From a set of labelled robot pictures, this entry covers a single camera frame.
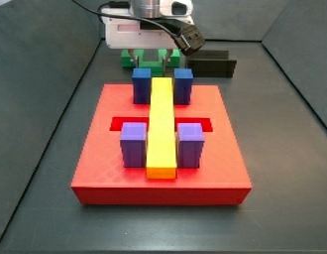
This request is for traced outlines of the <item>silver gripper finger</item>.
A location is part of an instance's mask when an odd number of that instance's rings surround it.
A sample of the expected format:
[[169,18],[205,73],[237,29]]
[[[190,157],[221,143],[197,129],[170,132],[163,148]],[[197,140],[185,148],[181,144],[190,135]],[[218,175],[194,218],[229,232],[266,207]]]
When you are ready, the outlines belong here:
[[165,56],[162,58],[162,64],[163,64],[163,66],[167,65],[167,62],[170,61],[171,54],[173,54],[173,49],[166,49],[166,53],[165,53]]

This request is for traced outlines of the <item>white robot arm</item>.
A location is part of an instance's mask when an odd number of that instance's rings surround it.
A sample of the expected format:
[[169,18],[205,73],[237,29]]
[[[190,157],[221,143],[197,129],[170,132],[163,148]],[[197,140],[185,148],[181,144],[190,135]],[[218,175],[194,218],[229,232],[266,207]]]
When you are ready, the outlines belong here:
[[193,23],[191,0],[125,0],[99,8],[105,42],[125,51],[123,66],[139,66],[143,50],[163,50],[166,64],[174,50],[191,54],[203,42]]

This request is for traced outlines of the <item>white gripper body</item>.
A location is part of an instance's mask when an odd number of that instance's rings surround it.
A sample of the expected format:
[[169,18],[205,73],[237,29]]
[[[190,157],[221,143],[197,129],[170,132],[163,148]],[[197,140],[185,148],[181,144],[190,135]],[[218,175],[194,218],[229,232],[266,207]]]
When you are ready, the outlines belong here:
[[138,21],[102,17],[105,43],[111,49],[175,49],[165,31]]

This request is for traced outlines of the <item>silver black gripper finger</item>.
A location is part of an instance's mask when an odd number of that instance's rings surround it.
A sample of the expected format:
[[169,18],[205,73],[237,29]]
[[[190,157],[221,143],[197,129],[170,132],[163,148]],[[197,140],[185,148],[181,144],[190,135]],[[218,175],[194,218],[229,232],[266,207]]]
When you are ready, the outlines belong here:
[[134,64],[134,67],[138,67],[138,55],[134,53],[134,49],[127,49],[130,60]]

